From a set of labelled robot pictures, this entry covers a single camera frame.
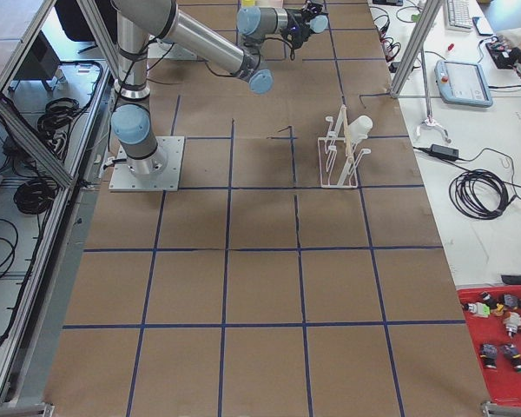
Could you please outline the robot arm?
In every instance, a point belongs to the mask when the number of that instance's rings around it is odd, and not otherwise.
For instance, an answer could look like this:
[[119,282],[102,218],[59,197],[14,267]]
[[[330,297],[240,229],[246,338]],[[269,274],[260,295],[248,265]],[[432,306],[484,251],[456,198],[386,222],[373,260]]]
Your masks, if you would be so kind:
[[237,79],[265,94],[274,76],[262,55],[266,41],[280,41],[292,53],[326,30],[328,16],[319,1],[299,8],[238,6],[236,24],[223,35],[183,11],[175,1],[115,1],[117,58],[110,128],[129,173],[149,179],[165,171],[172,154],[154,132],[154,87],[171,87],[160,77],[187,64],[203,64],[221,80]]

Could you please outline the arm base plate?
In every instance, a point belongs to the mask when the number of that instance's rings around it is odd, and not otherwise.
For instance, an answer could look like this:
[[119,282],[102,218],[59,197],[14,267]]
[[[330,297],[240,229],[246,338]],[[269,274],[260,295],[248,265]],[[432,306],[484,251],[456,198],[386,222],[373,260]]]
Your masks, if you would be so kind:
[[177,191],[181,177],[181,162],[184,154],[184,136],[157,136],[156,152],[149,158],[128,158],[123,147],[109,183],[115,192]]

